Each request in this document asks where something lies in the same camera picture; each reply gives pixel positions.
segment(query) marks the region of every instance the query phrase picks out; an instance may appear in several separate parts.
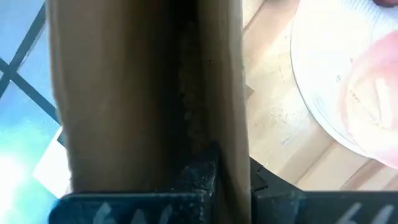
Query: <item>white plate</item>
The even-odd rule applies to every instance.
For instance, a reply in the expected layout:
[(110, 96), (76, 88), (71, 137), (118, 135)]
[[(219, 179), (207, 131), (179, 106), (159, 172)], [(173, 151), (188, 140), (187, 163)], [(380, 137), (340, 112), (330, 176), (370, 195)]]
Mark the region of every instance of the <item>white plate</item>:
[(371, 0), (301, 0), (292, 29), (292, 65), (305, 104), (340, 144), (362, 155), (338, 110), (351, 63), (374, 41), (398, 29), (398, 8)]

